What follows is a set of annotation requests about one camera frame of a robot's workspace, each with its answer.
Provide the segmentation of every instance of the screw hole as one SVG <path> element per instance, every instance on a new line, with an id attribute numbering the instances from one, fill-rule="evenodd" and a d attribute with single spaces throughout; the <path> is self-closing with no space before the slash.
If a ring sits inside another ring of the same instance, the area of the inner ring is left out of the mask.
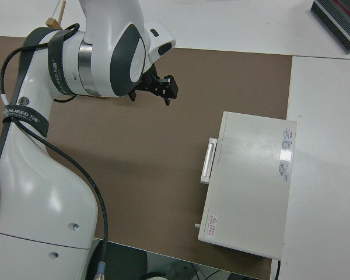
<path id="1" fill-rule="evenodd" d="M 48 254 L 48 256 L 49 256 L 49 258 L 51 258 L 51 259 L 55 259 L 55 258 L 58 258 L 58 254 L 56 253 L 56 252 L 50 252 L 49 254 Z"/>

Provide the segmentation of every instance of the white box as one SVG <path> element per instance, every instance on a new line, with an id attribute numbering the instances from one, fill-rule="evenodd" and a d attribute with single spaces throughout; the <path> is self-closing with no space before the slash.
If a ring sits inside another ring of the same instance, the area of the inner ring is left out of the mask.
<path id="1" fill-rule="evenodd" d="M 224 112 L 198 239 L 280 260 L 296 123 Z"/>

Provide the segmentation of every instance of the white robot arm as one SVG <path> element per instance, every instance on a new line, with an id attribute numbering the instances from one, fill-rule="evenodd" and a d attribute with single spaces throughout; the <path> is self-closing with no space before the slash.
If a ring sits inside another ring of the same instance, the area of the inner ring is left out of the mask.
<path id="1" fill-rule="evenodd" d="M 10 103 L 2 86 L 0 279 L 80 280 L 87 262 L 97 204 L 86 183 L 46 151 L 42 139 L 53 100 L 60 93 L 134 100 L 138 89 L 168 105 L 177 96 L 173 77 L 160 79 L 153 64 L 175 40 L 161 24 L 144 23 L 138 0 L 80 4 L 86 32 L 77 25 L 34 30 Z"/>

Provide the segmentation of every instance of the sticker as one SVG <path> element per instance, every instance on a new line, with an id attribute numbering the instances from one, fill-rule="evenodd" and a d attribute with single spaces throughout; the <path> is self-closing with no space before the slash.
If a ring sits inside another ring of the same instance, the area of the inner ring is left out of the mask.
<path id="1" fill-rule="evenodd" d="M 206 237 L 215 237 L 217 224 L 218 216 L 209 214 L 208 224 L 206 226 Z"/>
<path id="2" fill-rule="evenodd" d="M 287 182 L 291 175 L 291 161 L 293 156 L 293 130 L 286 128 L 283 131 L 283 140 L 280 151 L 279 177 Z"/>

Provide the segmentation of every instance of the brown cardboard surface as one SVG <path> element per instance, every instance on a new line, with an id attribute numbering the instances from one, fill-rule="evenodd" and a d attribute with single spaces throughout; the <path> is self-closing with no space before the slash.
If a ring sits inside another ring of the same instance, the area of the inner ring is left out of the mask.
<path id="1" fill-rule="evenodd" d="M 22 41 L 0 37 L 0 67 Z M 144 92 L 134 103 L 128 97 L 55 103 L 48 139 L 100 187 L 109 240 L 269 279 L 270 259 L 198 241 L 194 223 L 207 193 L 200 176 L 208 138 L 218 137 L 223 111 L 285 118 L 291 62 L 281 55 L 175 49 L 156 63 L 159 75 L 173 75 L 179 86 L 169 107 Z M 8 91 L 15 66 L 6 76 Z"/>

